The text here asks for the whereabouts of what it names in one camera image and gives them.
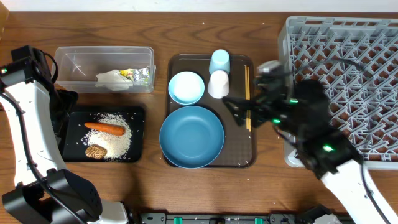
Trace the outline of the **aluminium foil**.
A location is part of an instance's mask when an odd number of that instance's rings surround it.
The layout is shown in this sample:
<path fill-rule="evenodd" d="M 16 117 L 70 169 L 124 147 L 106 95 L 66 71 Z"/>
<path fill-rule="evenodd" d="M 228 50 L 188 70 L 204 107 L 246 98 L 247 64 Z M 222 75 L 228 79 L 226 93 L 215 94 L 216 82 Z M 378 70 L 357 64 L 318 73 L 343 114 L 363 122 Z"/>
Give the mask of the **aluminium foil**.
<path fill-rule="evenodd" d="M 133 71 L 133 81 L 134 82 L 146 82 L 150 77 L 150 68 L 140 68 L 134 69 Z"/>

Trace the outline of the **pink cup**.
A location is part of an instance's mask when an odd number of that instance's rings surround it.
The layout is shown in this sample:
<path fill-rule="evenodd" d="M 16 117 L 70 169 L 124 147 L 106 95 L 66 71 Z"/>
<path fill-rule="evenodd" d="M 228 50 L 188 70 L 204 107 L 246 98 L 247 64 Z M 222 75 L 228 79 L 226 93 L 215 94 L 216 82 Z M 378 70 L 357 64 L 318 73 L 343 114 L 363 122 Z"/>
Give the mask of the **pink cup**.
<path fill-rule="evenodd" d="M 214 71 L 208 83 L 208 93 L 216 99 L 222 99 L 229 93 L 229 76 L 223 70 Z"/>

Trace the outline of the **brown mushroom food scrap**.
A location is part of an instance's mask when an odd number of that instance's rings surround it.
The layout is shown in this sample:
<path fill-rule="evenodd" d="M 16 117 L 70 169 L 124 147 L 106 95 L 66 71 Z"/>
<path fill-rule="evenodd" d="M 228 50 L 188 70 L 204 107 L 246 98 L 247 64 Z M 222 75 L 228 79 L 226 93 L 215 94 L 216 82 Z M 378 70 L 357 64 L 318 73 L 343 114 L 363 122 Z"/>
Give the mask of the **brown mushroom food scrap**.
<path fill-rule="evenodd" d="M 92 159 L 104 159 L 107 154 L 107 150 L 99 145 L 93 144 L 86 148 L 86 157 Z"/>

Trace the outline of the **orange carrot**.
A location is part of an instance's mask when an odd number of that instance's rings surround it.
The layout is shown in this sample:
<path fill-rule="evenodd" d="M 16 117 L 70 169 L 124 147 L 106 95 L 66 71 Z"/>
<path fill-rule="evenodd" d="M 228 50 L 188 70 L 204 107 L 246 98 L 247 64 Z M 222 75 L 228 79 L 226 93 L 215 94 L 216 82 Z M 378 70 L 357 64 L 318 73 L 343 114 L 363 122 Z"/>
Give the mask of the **orange carrot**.
<path fill-rule="evenodd" d="M 125 129 L 122 126 L 105 123 L 85 123 L 85 127 L 94 129 L 97 131 L 105 132 L 115 136 L 122 136 L 125 133 Z"/>

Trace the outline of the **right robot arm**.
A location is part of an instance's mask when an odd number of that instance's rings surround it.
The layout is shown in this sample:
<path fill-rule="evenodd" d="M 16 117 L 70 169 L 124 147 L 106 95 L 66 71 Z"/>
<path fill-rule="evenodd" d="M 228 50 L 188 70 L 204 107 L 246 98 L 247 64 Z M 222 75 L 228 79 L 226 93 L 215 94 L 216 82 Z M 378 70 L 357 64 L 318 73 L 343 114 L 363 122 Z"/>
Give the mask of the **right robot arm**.
<path fill-rule="evenodd" d="M 296 141 L 302 164 L 333 193 L 355 223 L 397 223 L 397 214 L 372 180 L 363 157 L 345 134 L 330 124 L 329 100 L 320 82 L 303 80 L 291 94 L 284 78 L 259 79 L 256 97 L 223 97 L 222 102 L 238 125 L 250 118 L 253 127 L 271 122 L 279 135 Z"/>

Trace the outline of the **dark blue plate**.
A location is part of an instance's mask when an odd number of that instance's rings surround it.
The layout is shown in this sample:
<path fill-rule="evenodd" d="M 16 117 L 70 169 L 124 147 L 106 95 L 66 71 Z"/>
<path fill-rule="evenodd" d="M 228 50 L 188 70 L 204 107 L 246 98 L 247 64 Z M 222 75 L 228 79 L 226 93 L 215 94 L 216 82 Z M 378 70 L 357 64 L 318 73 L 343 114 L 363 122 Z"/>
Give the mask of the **dark blue plate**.
<path fill-rule="evenodd" d="M 221 153 L 224 139 L 220 119 L 200 106 L 185 106 L 170 113 L 159 133 L 165 158 L 185 169 L 211 164 Z"/>

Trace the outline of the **white tissue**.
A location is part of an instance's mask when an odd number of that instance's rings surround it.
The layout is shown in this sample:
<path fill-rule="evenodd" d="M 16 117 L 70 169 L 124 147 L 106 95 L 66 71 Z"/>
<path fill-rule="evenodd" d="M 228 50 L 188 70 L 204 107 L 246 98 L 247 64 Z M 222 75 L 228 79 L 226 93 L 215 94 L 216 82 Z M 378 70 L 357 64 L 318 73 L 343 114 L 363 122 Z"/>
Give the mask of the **white tissue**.
<path fill-rule="evenodd" d="M 97 74 L 95 87 L 106 87 L 111 91 L 122 91 L 129 89 L 132 80 L 121 75 L 119 70 Z"/>

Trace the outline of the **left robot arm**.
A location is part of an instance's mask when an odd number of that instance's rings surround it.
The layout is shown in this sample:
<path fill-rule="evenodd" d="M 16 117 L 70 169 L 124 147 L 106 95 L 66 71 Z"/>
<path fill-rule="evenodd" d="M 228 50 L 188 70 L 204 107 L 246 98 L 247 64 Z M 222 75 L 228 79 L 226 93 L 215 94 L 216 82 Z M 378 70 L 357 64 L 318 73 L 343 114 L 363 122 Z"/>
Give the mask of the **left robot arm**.
<path fill-rule="evenodd" d="M 1 67 L 1 104 L 16 158 L 15 189 L 2 195 L 7 213 L 21 223 L 133 223 L 125 204 L 102 200 L 62 159 L 59 134 L 78 95 L 55 89 L 50 55 L 26 45 L 11 56 Z"/>

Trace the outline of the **pile of white rice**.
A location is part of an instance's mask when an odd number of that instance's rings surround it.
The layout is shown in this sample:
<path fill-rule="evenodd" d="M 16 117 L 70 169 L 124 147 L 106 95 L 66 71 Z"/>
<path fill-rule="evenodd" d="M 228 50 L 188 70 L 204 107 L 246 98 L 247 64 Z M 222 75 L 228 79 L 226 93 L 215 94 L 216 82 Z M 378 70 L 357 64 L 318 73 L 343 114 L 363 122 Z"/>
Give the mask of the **pile of white rice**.
<path fill-rule="evenodd" d="M 81 138 L 81 144 L 87 149 L 95 145 L 106 150 L 103 159 L 106 162 L 132 161 L 130 152 L 133 131 L 126 118 L 121 113 L 96 113 L 93 114 L 94 123 L 121 126 L 125 133 L 122 136 L 113 135 L 104 131 L 89 129 Z"/>

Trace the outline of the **light blue bowl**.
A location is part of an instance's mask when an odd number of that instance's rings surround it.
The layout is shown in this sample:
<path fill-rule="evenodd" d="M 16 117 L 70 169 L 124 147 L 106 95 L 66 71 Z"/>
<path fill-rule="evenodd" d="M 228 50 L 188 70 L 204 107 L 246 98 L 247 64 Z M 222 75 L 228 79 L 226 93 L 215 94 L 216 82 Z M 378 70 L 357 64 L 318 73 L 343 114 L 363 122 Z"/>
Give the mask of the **light blue bowl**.
<path fill-rule="evenodd" d="M 201 76 L 184 71 L 174 75 L 168 85 L 169 96 L 180 105 L 197 103 L 204 94 L 205 84 Z"/>

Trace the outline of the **light blue cup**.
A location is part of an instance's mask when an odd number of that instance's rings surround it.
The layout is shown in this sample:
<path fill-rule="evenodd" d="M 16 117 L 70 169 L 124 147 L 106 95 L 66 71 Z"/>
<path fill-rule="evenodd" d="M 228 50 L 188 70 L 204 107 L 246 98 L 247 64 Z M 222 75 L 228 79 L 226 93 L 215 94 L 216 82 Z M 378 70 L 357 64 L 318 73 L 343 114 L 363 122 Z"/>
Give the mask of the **light blue cup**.
<path fill-rule="evenodd" d="M 230 55 L 226 50 L 218 49 L 211 55 L 209 73 L 212 74 L 217 70 L 230 73 Z"/>

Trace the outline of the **green pandan cake wrapper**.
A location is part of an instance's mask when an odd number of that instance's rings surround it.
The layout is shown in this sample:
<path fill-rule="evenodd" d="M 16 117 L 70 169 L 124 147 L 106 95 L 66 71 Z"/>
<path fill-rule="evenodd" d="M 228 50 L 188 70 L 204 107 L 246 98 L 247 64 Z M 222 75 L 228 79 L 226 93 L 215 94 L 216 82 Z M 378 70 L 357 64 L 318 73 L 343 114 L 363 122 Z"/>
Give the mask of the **green pandan cake wrapper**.
<path fill-rule="evenodd" d="M 134 81 L 134 69 L 120 70 L 120 75 L 128 80 Z"/>

